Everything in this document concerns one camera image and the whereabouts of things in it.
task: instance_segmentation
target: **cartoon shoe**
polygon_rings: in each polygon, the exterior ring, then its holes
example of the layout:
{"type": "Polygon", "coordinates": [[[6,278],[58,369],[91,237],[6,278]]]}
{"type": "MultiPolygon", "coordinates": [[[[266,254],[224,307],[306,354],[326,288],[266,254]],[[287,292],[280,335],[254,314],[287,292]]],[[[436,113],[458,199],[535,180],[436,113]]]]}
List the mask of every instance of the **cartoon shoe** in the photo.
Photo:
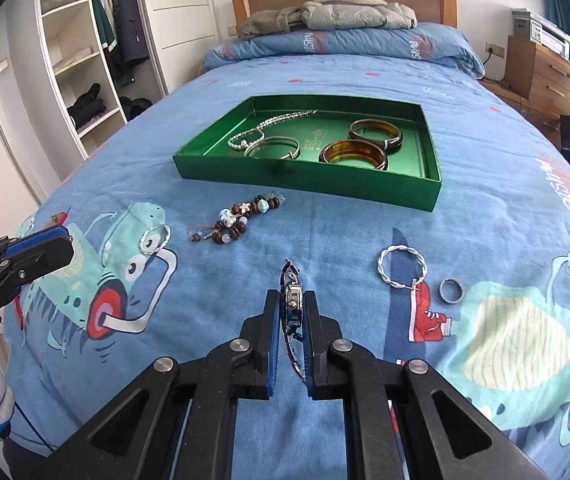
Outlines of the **cartoon shoe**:
{"type": "Polygon", "coordinates": [[[410,290],[411,315],[409,320],[409,340],[414,343],[441,341],[450,335],[452,318],[442,312],[430,312],[430,287],[419,283],[410,290]]]}

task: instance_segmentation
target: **light switch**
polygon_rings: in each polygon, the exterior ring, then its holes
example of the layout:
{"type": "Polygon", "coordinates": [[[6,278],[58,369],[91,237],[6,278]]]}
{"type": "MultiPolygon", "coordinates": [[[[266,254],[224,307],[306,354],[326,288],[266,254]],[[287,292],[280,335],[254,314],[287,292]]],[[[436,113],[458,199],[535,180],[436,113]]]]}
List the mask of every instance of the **light switch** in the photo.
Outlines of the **light switch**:
{"type": "Polygon", "coordinates": [[[0,62],[0,73],[4,72],[5,70],[7,70],[9,68],[9,60],[7,58],[4,58],[1,62],[0,62]]]}

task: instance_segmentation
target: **drawer handle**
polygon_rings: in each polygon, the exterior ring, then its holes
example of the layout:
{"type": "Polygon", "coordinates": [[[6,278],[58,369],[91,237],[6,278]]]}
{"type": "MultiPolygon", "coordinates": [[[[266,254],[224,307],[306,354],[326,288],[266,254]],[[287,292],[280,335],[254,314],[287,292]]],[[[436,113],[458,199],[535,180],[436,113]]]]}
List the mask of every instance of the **drawer handle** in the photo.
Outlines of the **drawer handle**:
{"type": "Polygon", "coordinates": [[[554,131],[558,130],[558,126],[554,126],[553,124],[546,123],[545,121],[543,121],[543,125],[547,126],[548,128],[552,128],[552,130],[554,130],[554,131]]]}
{"type": "Polygon", "coordinates": [[[557,71],[559,74],[561,74],[563,77],[567,77],[567,76],[568,76],[568,74],[566,74],[565,72],[563,72],[561,69],[556,68],[554,65],[550,65],[550,68],[551,68],[552,70],[556,70],[556,71],[557,71]]]}
{"type": "Polygon", "coordinates": [[[552,90],[555,94],[560,95],[561,97],[565,97],[565,94],[563,94],[563,92],[560,92],[559,90],[556,90],[556,88],[552,88],[550,85],[546,85],[550,90],[552,90]]]}

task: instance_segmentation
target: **open closet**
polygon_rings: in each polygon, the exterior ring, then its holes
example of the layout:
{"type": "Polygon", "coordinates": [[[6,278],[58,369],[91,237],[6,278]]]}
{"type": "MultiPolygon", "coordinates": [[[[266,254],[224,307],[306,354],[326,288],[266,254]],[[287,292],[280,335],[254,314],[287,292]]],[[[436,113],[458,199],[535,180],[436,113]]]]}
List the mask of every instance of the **open closet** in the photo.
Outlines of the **open closet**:
{"type": "Polygon", "coordinates": [[[20,94],[61,179],[133,118],[132,103],[135,115],[162,97],[140,17],[131,17],[139,12],[136,0],[10,0],[20,94]]]}

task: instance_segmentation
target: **striped belly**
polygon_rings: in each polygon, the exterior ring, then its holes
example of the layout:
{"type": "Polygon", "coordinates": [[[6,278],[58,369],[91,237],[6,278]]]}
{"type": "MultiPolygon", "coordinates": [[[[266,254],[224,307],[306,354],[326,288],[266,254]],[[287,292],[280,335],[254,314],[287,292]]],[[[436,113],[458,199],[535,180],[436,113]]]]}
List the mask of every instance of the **striped belly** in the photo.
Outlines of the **striped belly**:
{"type": "Polygon", "coordinates": [[[479,386],[517,392],[552,378],[569,358],[565,328],[530,298],[488,296],[478,307],[464,373],[479,386]]]}

